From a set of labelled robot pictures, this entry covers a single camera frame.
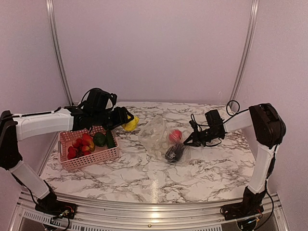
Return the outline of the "yellow fake lemon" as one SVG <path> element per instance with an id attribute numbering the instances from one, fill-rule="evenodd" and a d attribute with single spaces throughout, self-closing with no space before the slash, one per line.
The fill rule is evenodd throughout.
<path id="1" fill-rule="evenodd" d="M 134 116 L 134 119 L 129 121 L 126 124 L 121 125 L 121 127 L 125 130 L 125 131 L 133 131 L 136 129 L 137 125 L 139 123 L 139 118 L 137 116 Z"/>

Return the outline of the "red fake pepper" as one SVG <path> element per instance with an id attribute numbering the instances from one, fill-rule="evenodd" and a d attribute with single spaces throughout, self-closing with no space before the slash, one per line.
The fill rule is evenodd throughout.
<path id="1" fill-rule="evenodd" d="M 181 142 L 182 132 L 178 129 L 174 129 L 169 133 L 168 139 L 171 143 Z"/>

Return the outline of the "dark purple fake eggplant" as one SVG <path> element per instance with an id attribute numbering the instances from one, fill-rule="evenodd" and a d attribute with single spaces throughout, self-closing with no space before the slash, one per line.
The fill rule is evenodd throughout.
<path id="1" fill-rule="evenodd" d="M 176 143 L 171 146 L 165 153 L 165 159 L 169 163 L 176 163 L 181 160 L 185 150 L 185 145 L 182 143 Z"/>

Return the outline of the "clear zip top bag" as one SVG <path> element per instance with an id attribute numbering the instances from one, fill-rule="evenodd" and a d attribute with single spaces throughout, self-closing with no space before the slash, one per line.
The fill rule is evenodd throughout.
<path id="1" fill-rule="evenodd" d="M 191 151 L 185 145 L 185 150 L 180 161 L 176 163 L 169 163 L 165 159 L 167 150 L 176 143 L 171 143 L 168 139 L 169 133 L 174 130 L 169 128 L 167 122 L 162 116 L 157 115 L 143 126 L 138 134 L 140 143 L 144 146 L 146 151 L 153 156 L 156 160 L 171 164 L 171 165 L 184 165 L 191 159 Z"/>

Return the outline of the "green fake cucumber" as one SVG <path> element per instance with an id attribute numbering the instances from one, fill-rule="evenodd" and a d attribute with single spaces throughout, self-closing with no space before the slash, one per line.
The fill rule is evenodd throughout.
<path id="1" fill-rule="evenodd" d="M 109 149 L 116 147 L 113 135 L 111 133 L 111 131 L 106 131 L 105 133 L 105 137 L 106 137 L 106 145 Z"/>

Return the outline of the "dark green fake avocado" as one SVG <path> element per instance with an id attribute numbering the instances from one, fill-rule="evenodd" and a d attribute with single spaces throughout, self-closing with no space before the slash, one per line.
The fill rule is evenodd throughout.
<path id="1" fill-rule="evenodd" d="M 93 136 L 93 142 L 98 147 L 106 145 L 106 136 L 102 132 L 96 132 Z"/>

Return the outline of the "red orange fake mango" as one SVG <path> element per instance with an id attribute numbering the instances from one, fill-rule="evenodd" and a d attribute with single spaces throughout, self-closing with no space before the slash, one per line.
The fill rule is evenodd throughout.
<path id="1" fill-rule="evenodd" d="M 93 141 L 88 141 L 89 143 L 89 148 L 90 148 L 90 151 L 91 152 L 94 152 L 95 151 L 95 144 Z"/>

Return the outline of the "red fake cherry tomato bunch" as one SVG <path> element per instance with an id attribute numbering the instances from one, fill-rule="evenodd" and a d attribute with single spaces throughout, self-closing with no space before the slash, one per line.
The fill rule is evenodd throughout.
<path id="1" fill-rule="evenodd" d="M 88 141 L 93 141 L 92 136 L 88 133 L 83 133 L 81 138 L 73 140 L 72 145 L 67 149 L 67 159 L 71 160 L 92 154 Z"/>

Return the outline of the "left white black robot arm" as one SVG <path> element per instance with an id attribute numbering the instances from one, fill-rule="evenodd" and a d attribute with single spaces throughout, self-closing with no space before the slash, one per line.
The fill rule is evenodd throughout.
<path id="1" fill-rule="evenodd" d="M 9 110 L 0 116 L 0 167 L 37 197 L 39 207 L 50 214 L 61 210 L 60 201 L 41 177 L 23 161 L 18 142 L 54 132 L 78 131 L 101 126 L 113 130 L 121 126 L 126 131 L 137 127 L 139 119 L 125 107 L 116 106 L 117 95 L 100 88 L 88 90 L 79 105 L 58 107 L 53 111 L 12 114 Z"/>

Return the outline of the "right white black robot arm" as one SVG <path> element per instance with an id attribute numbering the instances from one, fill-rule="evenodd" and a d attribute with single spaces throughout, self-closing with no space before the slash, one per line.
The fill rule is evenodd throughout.
<path id="1" fill-rule="evenodd" d="M 206 147 L 212 140 L 224 139 L 227 133 L 248 127 L 253 127 L 255 131 L 257 159 L 253 175 L 244 190 L 242 202 L 225 207 L 226 210 L 237 208 L 242 215 L 248 216 L 261 204 L 267 192 L 267 181 L 272 173 L 278 148 L 286 134 L 286 125 L 270 103 L 250 106 L 226 120 L 222 119 L 218 110 L 208 111 L 205 118 L 205 130 L 200 130 L 200 125 L 194 117 L 191 118 L 193 132 L 184 141 L 184 145 Z"/>

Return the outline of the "front aluminium rail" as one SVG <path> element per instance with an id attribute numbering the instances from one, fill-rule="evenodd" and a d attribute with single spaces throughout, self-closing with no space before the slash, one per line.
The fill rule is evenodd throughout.
<path id="1" fill-rule="evenodd" d="M 238 223 L 226 221 L 220 213 L 225 204 L 241 198 L 202 203 L 149 204 L 116 202 L 57 193 L 61 201 L 77 205 L 68 231 L 240 231 Z M 274 211 L 257 231 L 290 231 L 278 195 L 272 194 Z M 49 225 L 59 230 L 67 226 L 65 219 L 51 221 L 52 216 L 34 209 L 30 194 L 22 191 L 14 209 L 8 231 L 44 230 Z"/>

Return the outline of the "right aluminium frame post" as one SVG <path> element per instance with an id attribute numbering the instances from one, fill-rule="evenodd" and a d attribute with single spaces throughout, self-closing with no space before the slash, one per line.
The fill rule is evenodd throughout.
<path id="1" fill-rule="evenodd" d="M 253 0 L 251 4 L 251 10 L 250 10 L 250 15 L 249 15 L 249 20 L 248 20 L 248 28 L 247 28 L 246 38 L 244 41 L 244 48 L 243 48 L 242 56 L 240 59 L 240 64 L 237 70 L 235 82 L 234 82 L 229 100 L 236 99 L 239 93 L 239 90 L 240 90 L 241 82 L 244 78 L 244 71 L 245 71 L 246 63 L 248 60 L 248 56 L 249 56 L 249 53 L 252 47 L 253 38 L 255 34 L 259 3 L 260 3 L 259 0 Z"/>

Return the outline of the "aluminium frame post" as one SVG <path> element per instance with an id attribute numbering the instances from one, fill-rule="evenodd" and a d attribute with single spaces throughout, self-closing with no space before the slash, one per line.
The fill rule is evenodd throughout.
<path id="1" fill-rule="evenodd" d="M 49 25 L 51 29 L 51 38 L 52 38 L 53 48 L 55 52 L 57 66 L 58 66 L 59 73 L 60 73 L 61 82 L 62 82 L 63 89 L 64 89 L 64 94 L 65 94 L 68 104 L 73 105 L 74 104 L 73 98 L 72 98 L 72 94 L 69 88 L 69 84 L 68 84 L 68 80 L 67 80 L 67 76 L 65 72 L 64 62 L 63 62 L 62 54 L 61 54 L 60 42 L 59 42 L 58 33 L 57 33 L 54 1 L 46 0 L 46 8 L 47 8 Z"/>
<path id="2" fill-rule="evenodd" d="M 251 4 L 251 10 L 250 10 L 250 15 L 249 15 L 249 20 L 248 20 L 248 28 L 247 28 L 246 38 L 244 41 L 244 48 L 243 48 L 242 56 L 240 59 L 240 64 L 237 70 L 235 82 L 234 82 L 229 100 L 236 99 L 239 93 L 239 90 L 240 90 L 241 82 L 244 78 L 244 71 L 245 71 L 246 63 L 248 60 L 248 56 L 249 56 L 249 53 L 252 47 L 253 38 L 255 34 L 259 3 L 260 3 L 259 0 L 253 0 Z"/>

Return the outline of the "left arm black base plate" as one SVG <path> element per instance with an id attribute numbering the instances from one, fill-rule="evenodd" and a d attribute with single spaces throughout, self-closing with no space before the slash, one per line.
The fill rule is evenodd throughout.
<path id="1" fill-rule="evenodd" d="M 37 199 L 35 209 L 53 215 L 53 219 L 73 219 L 75 217 L 77 205 L 70 202 L 59 201 L 53 189 L 49 188 L 49 193 L 46 197 L 43 199 Z"/>

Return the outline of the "left aluminium frame post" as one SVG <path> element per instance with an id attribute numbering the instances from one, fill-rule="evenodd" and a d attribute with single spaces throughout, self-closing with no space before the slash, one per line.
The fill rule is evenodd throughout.
<path id="1" fill-rule="evenodd" d="M 67 80 L 67 76 L 65 72 L 64 62 L 63 62 L 62 54 L 61 54 L 60 42 L 59 42 L 58 33 L 57 33 L 54 1 L 46 0 L 46 8 L 47 8 L 49 25 L 51 29 L 51 38 L 52 38 L 53 48 L 55 52 L 57 66 L 58 66 L 59 73 L 60 73 L 61 82 L 62 82 L 63 89 L 64 89 L 64 94 L 65 94 L 68 104 L 73 105 L 74 104 L 73 98 L 72 98 L 72 94 L 69 88 L 69 84 L 68 84 L 68 80 Z"/>

